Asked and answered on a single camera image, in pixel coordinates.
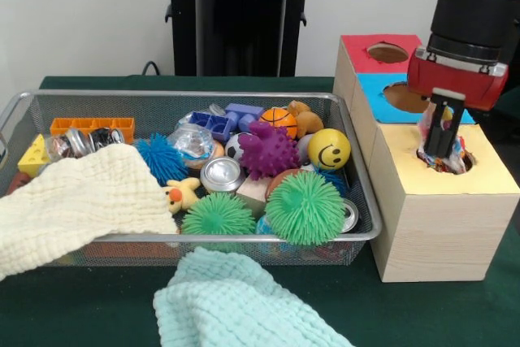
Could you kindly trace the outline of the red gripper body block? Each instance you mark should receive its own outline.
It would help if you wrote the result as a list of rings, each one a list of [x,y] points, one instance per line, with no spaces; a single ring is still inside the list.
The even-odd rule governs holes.
[[[419,46],[410,55],[408,87],[424,97],[433,94],[464,102],[464,107],[491,110],[505,86],[509,66],[483,65],[435,54]]]

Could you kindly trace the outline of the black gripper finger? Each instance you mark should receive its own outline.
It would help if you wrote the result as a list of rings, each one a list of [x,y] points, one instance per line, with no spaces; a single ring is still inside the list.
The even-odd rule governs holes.
[[[464,102],[461,100],[444,100],[438,103],[437,110],[439,111],[440,120],[442,120],[447,107],[451,108],[453,113],[452,118],[448,121],[449,125],[447,128],[444,128],[444,125],[440,124],[440,139],[437,154],[440,158],[447,158],[453,150],[453,143],[464,112]]]
[[[424,143],[424,150],[427,154],[445,154],[444,145],[445,131],[441,120],[444,113],[444,99],[440,95],[432,95],[430,104],[433,105],[430,125],[427,130],[427,138]]]

